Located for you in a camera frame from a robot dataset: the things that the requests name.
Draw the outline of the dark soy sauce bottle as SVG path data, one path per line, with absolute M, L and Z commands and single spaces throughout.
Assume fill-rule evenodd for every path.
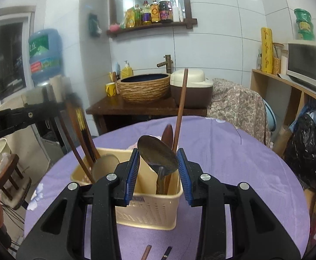
M 172 22 L 173 18 L 171 15 L 171 5 L 169 0 L 160 0 L 159 1 L 159 15 L 160 15 L 160 22 L 168 23 Z

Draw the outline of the brown chopstick on table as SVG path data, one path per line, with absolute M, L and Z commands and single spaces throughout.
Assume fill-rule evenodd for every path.
M 151 250 L 151 245 L 147 245 L 146 249 L 143 252 L 141 260 L 146 260 L 147 259 L 147 257 L 149 256 L 150 250 Z

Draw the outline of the green hanging packet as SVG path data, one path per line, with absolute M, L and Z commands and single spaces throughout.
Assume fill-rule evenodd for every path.
M 97 15 L 90 13 L 88 18 L 89 34 L 92 37 L 100 37 L 102 30 L 99 25 Z

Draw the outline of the blue water jug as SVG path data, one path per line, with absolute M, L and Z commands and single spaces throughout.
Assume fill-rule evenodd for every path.
M 62 40 L 57 29 L 43 29 L 29 37 L 29 63 L 35 85 L 62 73 Z

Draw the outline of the reddish thin chopstick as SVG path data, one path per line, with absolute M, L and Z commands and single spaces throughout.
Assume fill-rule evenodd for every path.
M 59 111 L 58 118 L 59 118 L 62 130 L 63 130 L 63 132 L 65 134 L 66 140 L 69 143 L 69 146 L 71 147 L 71 150 L 72 150 L 75 158 L 77 159 L 77 161 L 79 162 L 81 168 L 83 169 L 84 174 L 86 175 L 86 177 L 88 178 L 90 183 L 94 184 L 96 181 L 94 180 L 94 178 L 92 176 L 92 167 L 89 166 L 90 158 L 88 156 L 87 149 L 86 149 L 86 147 L 84 145 L 83 138 L 82 138 L 79 126 L 77 124 L 77 118 L 76 118 L 76 113 L 75 113 L 75 108 L 80 107 L 80 106 L 78 104 L 75 104 L 71 100 L 66 100 L 62 104 L 62 107 L 63 107 L 63 110 L 66 110 L 68 118 L 71 121 L 72 130 L 76 134 L 77 140 L 80 143 L 81 149 L 83 150 L 84 156 L 85 156 L 86 161 L 88 162 L 88 164 L 85 164 L 85 162 L 81 158 L 79 152 L 77 151 L 77 147 L 74 144 L 73 139 L 71 138 L 69 130 L 68 130 L 67 126 L 66 126 L 65 120 L 64 120 L 63 115 L 62 115 L 62 111 Z

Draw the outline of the yellow soap dispenser bottle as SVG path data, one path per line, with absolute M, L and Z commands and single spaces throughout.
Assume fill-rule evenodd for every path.
M 125 62 L 125 64 L 124 64 L 124 68 L 122 69 L 122 71 L 120 73 L 120 79 L 125 79 L 125 78 L 133 76 L 133 70 L 130 67 L 128 61 L 125 60 L 124 62 Z

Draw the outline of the purple floral tablecloth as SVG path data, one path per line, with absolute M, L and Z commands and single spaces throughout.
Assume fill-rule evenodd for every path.
M 94 139 L 96 147 L 126 150 L 142 135 L 161 136 L 175 117 L 150 120 L 102 134 Z M 189 161 L 220 182 L 238 185 L 247 182 L 269 206 L 304 255 L 310 234 L 310 214 L 302 186 L 287 164 L 270 148 L 243 130 L 220 119 L 183 117 L 178 146 Z M 45 210 L 71 181 L 78 162 L 73 153 L 62 157 L 38 184 L 24 221 L 24 238 Z M 141 259 L 147 245 L 147 259 L 195 259 L 200 232 L 201 208 L 191 208 L 182 194 L 177 225 L 171 231 L 141 229 L 118 225 L 122 259 Z

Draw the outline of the black gold chopstick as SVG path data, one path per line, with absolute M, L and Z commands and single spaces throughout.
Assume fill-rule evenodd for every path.
M 100 155 L 94 145 L 82 108 L 81 107 L 75 108 L 75 113 L 76 113 L 76 118 L 77 118 L 77 124 L 79 126 L 84 145 L 87 149 L 88 156 L 90 158 L 89 166 L 92 167 L 94 163 L 97 161 L 97 159 L 100 157 Z

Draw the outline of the yellow oil bottle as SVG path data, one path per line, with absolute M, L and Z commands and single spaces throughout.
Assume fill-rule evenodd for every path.
M 135 27 L 135 9 L 133 7 L 126 11 L 124 21 L 126 23 L 126 28 Z

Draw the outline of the woven brown basin sink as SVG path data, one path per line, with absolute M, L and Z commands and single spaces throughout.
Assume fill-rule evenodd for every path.
M 148 103 L 165 98 L 170 92 L 170 75 L 166 73 L 130 76 L 117 81 L 119 95 L 126 102 Z

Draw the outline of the light wooden shelf unit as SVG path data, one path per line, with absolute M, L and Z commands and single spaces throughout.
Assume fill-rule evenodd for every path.
M 282 126 L 289 126 L 316 92 L 293 82 L 287 76 L 265 73 L 253 69 L 250 89 L 257 92 L 271 107 L 276 117 L 276 129 L 271 133 L 274 141 Z

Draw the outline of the brown white rice cooker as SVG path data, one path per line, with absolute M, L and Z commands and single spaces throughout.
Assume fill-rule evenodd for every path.
M 171 96 L 179 106 L 183 87 L 184 70 L 176 70 L 170 76 Z M 213 90 L 212 80 L 206 78 L 201 69 L 189 69 L 184 107 L 186 109 L 203 109 L 211 103 Z

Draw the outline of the black chopstick on table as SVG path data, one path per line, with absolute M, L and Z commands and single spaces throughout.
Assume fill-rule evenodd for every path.
M 172 250 L 172 247 L 168 247 L 168 248 L 165 250 L 163 256 L 161 257 L 161 260 L 166 260 L 166 259 L 168 258 L 168 256 L 170 255 L 171 250 Z

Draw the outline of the bronze faucet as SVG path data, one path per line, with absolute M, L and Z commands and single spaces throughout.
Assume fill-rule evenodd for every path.
M 158 63 L 156 66 L 158 68 L 165 66 L 166 73 L 171 74 L 172 73 L 172 64 L 173 64 L 173 61 L 171 59 L 171 55 L 165 55 L 164 58 L 165 58 L 165 61 Z

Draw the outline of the tall yellow box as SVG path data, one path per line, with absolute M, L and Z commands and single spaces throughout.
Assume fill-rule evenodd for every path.
M 270 28 L 261 28 L 261 69 L 265 73 L 272 73 L 273 71 L 273 42 L 272 30 Z

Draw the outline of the dark wooden wall shelf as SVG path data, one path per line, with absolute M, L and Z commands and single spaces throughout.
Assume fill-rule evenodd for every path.
M 117 29 L 115 31 L 112 31 L 111 29 L 107 30 L 107 35 L 111 38 L 115 38 L 118 35 L 126 34 L 129 32 L 135 32 L 135 31 L 142 31 L 142 30 L 151 30 L 155 28 L 166 28 L 166 27 L 179 27 L 179 26 L 185 26 L 187 29 L 193 29 L 194 25 L 198 24 L 198 21 L 196 18 L 193 18 L 192 12 L 191 12 L 191 2 L 190 0 L 184 0 L 185 5 L 185 18 L 181 22 L 156 22 L 153 24 L 148 25 L 142 25 L 138 27 L 133 28 L 126 28 L 126 29 Z M 116 14 L 116 0 L 109 0 L 109 17 L 110 17 L 110 24 L 114 24 L 117 19 Z

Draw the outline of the dark brown wooden chopstick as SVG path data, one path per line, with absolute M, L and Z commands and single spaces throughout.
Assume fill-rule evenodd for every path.
M 175 134 L 174 134 L 174 141 L 173 141 L 173 152 L 177 152 L 178 140 L 180 136 L 180 129 L 181 129 L 181 121 L 183 117 L 183 110 L 184 110 L 184 103 L 185 103 L 185 95 L 187 89 L 187 79 L 188 79 L 188 69 L 184 69 L 184 77 L 183 77 L 183 85 L 181 88 L 181 95 L 180 95 L 180 104 L 178 108 L 178 115 L 177 121 L 175 124 Z

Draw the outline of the green stacked noodle cups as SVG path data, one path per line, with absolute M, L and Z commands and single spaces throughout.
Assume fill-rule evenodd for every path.
M 306 41 L 314 41 L 314 26 L 312 24 L 311 14 L 303 9 L 296 8 L 293 10 L 296 17 L 296 25 L 298 29 L 298 39 Z

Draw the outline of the yellow mug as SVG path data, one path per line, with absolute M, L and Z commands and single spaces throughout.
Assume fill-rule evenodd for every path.
M 105 89 L 108 97 L 113 97 L 117 95 L 116 84 L 114 82 L 106 83 Z

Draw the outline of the dark wooden sink counter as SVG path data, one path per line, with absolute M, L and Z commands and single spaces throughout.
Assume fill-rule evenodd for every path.
M 93 116 L 99 134 L 132 124 L 178 115 L 174 99 L 167 97 L 150 103 L 126 102 L 121 96 L 105 97 L 86 109 Z

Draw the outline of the cream plastic utensil basket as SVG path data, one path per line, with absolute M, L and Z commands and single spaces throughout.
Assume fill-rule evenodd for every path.
M 140 160 L 135 192 L 127 207 L 116 207 L 118 224 L 137 228 L 172 230 L 183 188 L 178 171 L 171 175 L 167 195 L 156 194 L 157 174 Z

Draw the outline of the small wooden stool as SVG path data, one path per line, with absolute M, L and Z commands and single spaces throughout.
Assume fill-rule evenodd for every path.
M 13 178 L 13 173 L 16 173 L 16 176 L 18 176 L 20 180 L 23 179 L 23 174 L 18 168 L 18 162 L 19 156 L 17 154 L 10 154 L 8 162 L 5 164 L 3 170 L 0 171 L 0 190 L 10 201 L 13 200 L 13 194 L 5 188 L 5 183 L 9 181 L 16 191 L 19 190 L 19 185 Z

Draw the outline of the light blue basin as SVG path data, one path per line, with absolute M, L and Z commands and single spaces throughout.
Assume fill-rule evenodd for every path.
M 266 110 L 266 115 L 267 115 L 267 121 L 268 121 L 268 128 L 271 132 L 274 132 L 277 128 L 277 120 L 275 117 L 275 114 L 273 110 L 271 109 L 270 105 L 263 100 L 264 105 L 265 105 L 265 110 Z

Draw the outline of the white microwave oven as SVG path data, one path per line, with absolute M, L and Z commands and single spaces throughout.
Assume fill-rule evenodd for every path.
M 316 41 L 288 43 L 287 75 L 316 87 Z

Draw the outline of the water dispenser machine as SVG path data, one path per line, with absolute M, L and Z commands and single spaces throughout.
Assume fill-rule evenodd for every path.
M 60 158 L 78 146 L 94 158 L 92 136 L 77 93 L 46 83 L 22 98 L 49 158 Z

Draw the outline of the large metal ladle spoon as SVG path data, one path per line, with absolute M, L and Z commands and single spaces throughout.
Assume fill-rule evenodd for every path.
M 167 195 L 169 187 L 165 178 L 178 169 L 175 153 L 161 140 L 148 135 L 139 138 L 137 148 L 142 159 L 157 174 L 156 193 Z

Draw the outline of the black garbage bag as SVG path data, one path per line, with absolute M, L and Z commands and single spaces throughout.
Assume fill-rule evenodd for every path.
M 305 188 L 316 190 L 316 110 L 298 118 L 284 160 Z

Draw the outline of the paper cup stack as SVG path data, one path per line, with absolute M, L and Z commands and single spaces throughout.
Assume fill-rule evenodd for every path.
M 50 78 L 49 81 L 50 81 L 50 85 L 52 86 L 56 101 L 57 102 L 63 101 L 63 98 L 64 98 L 63 77 L 60 75 L 57 75 Z

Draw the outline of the floral cloth covered chair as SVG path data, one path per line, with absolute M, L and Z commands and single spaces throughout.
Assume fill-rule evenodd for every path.
M 207 116 L 225 120 L 269 146 L 271 132 L 263 98 L 255 91 L 225 79 L 212 80 Z

